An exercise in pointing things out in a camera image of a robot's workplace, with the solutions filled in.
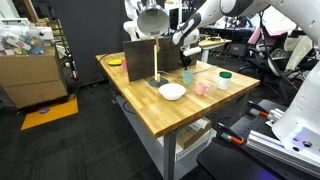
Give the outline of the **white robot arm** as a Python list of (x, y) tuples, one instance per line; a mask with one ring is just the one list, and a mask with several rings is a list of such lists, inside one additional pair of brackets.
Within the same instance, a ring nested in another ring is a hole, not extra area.
[[(182, 46), (195, 29), (222, 16), (256, 14), (272, 6), (300, 27), (311, 43), (320, 43), (320, 0), (206, 0), (172, 36)], [(308, 158), (320, 156), (320, 62), (308, 73), (284, 115), (272, 125), (283, 146)]]

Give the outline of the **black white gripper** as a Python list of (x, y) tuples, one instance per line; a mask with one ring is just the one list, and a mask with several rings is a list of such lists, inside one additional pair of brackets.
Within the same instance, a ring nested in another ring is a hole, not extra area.
[(201, 52), (200, 47), (182, 47), (180, 49), (180, 61), (179, 64), (182, 67), (188, 67), (191, 64), (191, 56)]

